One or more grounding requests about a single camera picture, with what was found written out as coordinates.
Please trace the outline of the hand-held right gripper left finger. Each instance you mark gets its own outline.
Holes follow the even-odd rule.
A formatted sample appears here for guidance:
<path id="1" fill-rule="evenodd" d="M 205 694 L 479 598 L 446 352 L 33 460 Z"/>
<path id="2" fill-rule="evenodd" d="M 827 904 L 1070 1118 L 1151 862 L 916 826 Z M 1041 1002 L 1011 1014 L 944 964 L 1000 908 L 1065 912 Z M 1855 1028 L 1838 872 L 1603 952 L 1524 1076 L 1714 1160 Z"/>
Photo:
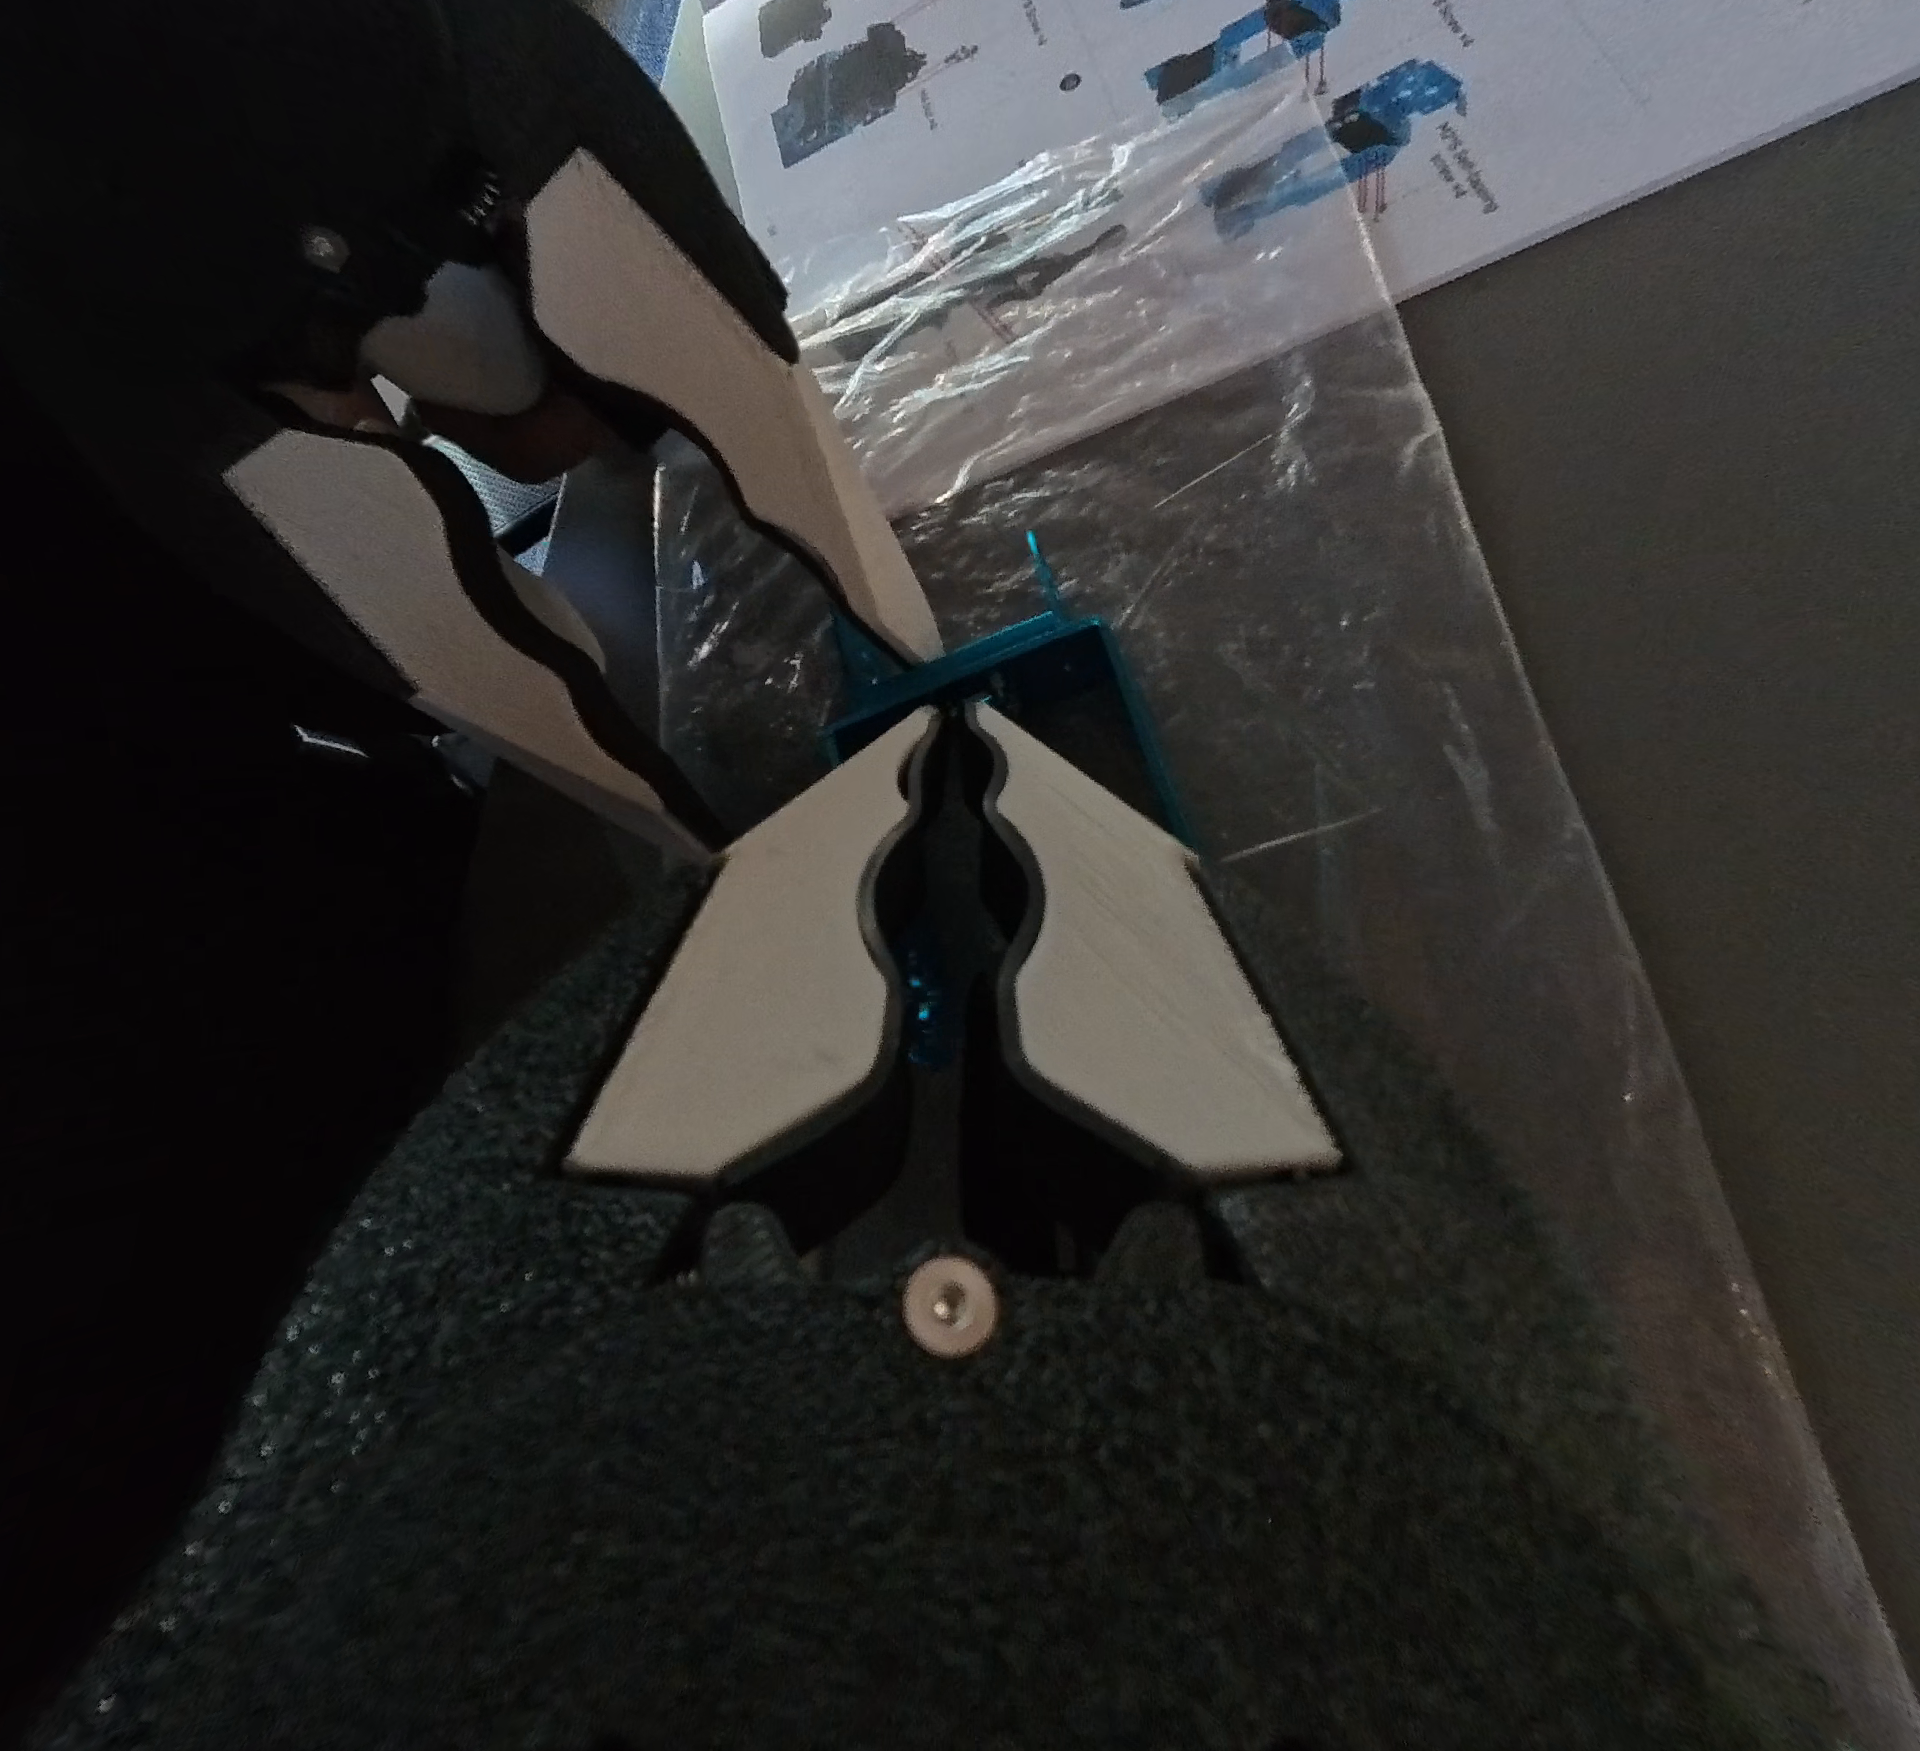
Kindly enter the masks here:
<path id="1" fill-rule="evenodd" d="M 872 1098 L 903 1022 L 882 874 L 924 814 L 940 722 L 915 708 L 725 854 L 567 1174 L 725 1188 Z"/>

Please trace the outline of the open instruction manual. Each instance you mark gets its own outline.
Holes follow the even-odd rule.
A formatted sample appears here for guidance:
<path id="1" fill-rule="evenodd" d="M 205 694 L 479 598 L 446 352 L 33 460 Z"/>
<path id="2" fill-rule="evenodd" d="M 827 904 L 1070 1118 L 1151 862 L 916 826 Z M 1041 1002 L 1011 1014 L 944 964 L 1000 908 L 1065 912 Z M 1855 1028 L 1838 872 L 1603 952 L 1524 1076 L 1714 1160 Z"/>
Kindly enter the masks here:
<path id="1" fill-rule="evenodd" d="M 1070 147 L 1206 139 L 1257 222 L 1348 185 L 1419 294 L 1916 79 L 1919 0 L 700 0 L 789 268 Z"/>

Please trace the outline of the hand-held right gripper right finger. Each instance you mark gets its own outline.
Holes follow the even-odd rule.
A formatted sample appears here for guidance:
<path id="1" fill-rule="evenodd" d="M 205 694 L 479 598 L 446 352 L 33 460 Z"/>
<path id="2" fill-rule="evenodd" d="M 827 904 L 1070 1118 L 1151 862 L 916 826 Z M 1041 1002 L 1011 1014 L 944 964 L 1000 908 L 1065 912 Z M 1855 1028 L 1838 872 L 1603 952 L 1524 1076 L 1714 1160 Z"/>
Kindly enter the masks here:
<path id="1" fill-rule="evenodd" d="M 1343 1152 L 1173 834 L 1006 714 L 982 822 L 1021 878 L 998 974 L 1021 1084 L 1176 1180 L 1333 1172 Z"/>

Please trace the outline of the blue metal servo bracket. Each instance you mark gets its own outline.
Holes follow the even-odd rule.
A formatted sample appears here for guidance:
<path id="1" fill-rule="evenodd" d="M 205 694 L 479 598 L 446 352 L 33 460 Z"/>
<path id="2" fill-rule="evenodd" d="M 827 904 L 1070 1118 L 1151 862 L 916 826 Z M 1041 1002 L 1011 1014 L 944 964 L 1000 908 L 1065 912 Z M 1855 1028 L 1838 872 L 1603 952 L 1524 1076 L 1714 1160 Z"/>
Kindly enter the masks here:
<path id="1" fill-rule="evenodd" d="M 969 1034 L 982 1020 L 979 988 L 995 984 L 1027 900 L 1024 878 L 986 820 L 993 766 L 964 732 L 964 708 L 1002 712 L 1178 842 L 1191 842 L 1158 728 L 1114 630 L 1067 602 L 1034 534 L 1024 544 L 1039 612 L 939 660 L 904 668 L 847 616 L 830 626 L 843 696 L 820 732 L 828 764 L 849 762 L 915 708 L 942 716 L 924 834 L 926 890 L 910 920 L 888 936 L 906 988 L 906 1054 L 926 1076 L 958 1076 Z"/>

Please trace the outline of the clear plastic bag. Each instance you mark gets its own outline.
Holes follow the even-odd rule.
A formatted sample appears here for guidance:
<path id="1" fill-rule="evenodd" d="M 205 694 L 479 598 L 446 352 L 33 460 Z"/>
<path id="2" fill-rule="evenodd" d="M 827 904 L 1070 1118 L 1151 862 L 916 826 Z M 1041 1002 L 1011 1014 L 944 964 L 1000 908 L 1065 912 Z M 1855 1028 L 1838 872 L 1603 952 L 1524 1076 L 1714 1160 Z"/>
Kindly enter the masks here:
<path id="1" fill-rule="evenodd" d="M 1142 688 L 1199 850 L 1449 1082 L 1780 1612 L 1864 1644 L 1861 1520 L 1716 1176 L 1344 181 L 1239 240 L 1247 105 L 1094 139 L 795 270 L 804 360 L 949 640 L 1039 602 Z"/>

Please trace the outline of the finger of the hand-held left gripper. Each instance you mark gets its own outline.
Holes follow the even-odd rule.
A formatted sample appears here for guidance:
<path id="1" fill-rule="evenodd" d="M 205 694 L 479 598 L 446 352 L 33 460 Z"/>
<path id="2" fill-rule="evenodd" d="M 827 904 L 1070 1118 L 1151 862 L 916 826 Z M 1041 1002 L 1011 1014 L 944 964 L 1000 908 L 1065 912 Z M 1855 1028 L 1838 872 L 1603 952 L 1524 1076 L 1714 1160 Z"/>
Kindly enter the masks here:
<path id="1" fill-rule="evenodd" d="M 725 848 L 598 662 L 534 612 L 479 498 L 437 454 L 297 428 L 225 482 L 428 716 L 663 850 L 700 864 Z"/>
<path id="2" fill-rule="evenodd" d="M 777 354 L 591 153 L 526 208 L 533 316 L 602 386 L 667 410 L 783 542 L 899 662 L 936 660 L 928 596 L 804 364 Z"/>

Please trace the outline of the grey desk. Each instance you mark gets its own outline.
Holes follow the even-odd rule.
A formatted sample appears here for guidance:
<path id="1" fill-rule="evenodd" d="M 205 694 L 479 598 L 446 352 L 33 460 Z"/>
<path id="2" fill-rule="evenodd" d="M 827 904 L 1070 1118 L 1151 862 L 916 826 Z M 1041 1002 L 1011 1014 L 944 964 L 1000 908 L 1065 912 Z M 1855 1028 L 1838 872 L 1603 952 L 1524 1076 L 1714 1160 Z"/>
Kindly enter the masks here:
<path id="1" fill-rule="evenodd" d="M 1836 1490 L 1916 1540 L 1916 87 L 1396 314 Z M 1661 1422 L 1916 1748 L 1916 1568 L 1802 1630 Z"/>

